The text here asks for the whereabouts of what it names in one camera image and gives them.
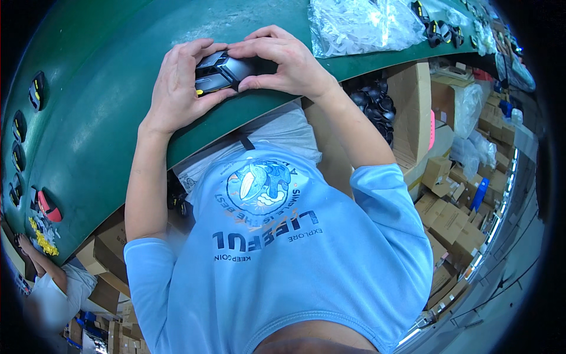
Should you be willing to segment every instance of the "shirt sleeve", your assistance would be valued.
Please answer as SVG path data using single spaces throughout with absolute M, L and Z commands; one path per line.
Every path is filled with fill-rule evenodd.
M 363 166 L 350 179 L 354 199 L 375 223 L 426 302 L 432 284 L 432 249 L 397 164 Z
M 159 238 L 139 238 L 124 247 L 132 304 L 151 352 L 167 320 L 169 285 L 175 265 L 170 246 Z

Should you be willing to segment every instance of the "green table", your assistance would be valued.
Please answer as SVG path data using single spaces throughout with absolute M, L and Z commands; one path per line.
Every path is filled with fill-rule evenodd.
M 464 6 L 445 0 L 464 14 Z M 55 225 L 62 264 L 87 236 L 124 204 L 138 124 L 151 103 L 163 55 L 177 43 L 200 37 L 235 42 L 269 24 L 287 29 L 311 46 L 308 0 L 60 0 L 35 33 L 15 75 L 2 125 L 2 198 L 14 232 L 32 235 L 29 187 L 45 188 L 63 214 Z M 458 52 L 472 52 L 465 44 Z M 402 52 L 382 52 L 320 60 L 338 80 L 416 59 L 456 53 L 449 44 L 426 42 Z M 47 81 L 45 108 L 33 113 L 27 98 L 36 71 Z M 294 96 L 250 91 L 221 104 L 177 132 L 167 165 L 190 154 Z M 9 201 L 8 183 L 14 137 L 11 123 L 20 109 L 27 122 L 23 143 L 24 195 L 20 207 Z

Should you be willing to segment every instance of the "pile of black plastic parts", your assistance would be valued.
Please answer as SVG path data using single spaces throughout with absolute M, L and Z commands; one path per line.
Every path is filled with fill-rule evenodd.
M 381 71 L 346 80 L 342 87 L 389 146 L 393 147 L 393 120 L 397 110 L 387 95 L 387 80 L 381 77 Z

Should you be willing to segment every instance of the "plastic bag of white parts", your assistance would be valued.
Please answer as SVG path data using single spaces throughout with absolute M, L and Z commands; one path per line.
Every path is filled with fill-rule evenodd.
M 308 19 L 317 58 L 403 50 L 426 40 L 425 26 L 399 0 L 311 0 Z
M 479 84 L 454 89 L 454 135 L 467 139 L 482 113 L 483 91 Z
M 450 150 L 450 159 L 458 161 L 462 165 L 464 176 L 466 176 L 468 181 L 471 181 L 475 174 L 478 173 L 479 153 L 470 140 L 454 136 Z
M 491 168 L 495 168 L 495 152 L 497 151 L 497 145 L 490 143 L 477 130 L 472 130 L 468 140 L 472 142 L 478 151 L 479 161 L 484 165 L 489 165 Z

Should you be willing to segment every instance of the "forearm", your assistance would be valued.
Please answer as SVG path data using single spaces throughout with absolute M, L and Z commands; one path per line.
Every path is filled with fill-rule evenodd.
M 167 227 L 167 145 L 171 135 L 142 123 L 126 194 L 126 238 L 161 237 Z
M 29 257 L 32 259 L 34 266 L 37 264 L 39 268 L 47 273 L 53 279 L 53 282 L 61 289 L 65 294 L 67 293 L 67 274 L 64 270 L 55 265 L 49 258 L 40 253 L 38 250 L 32 250 L 28 253 Z
M 354 168 L 396 162 L 389 144 L 381 133 L 338 83 L 313 101 L 321 107 Z

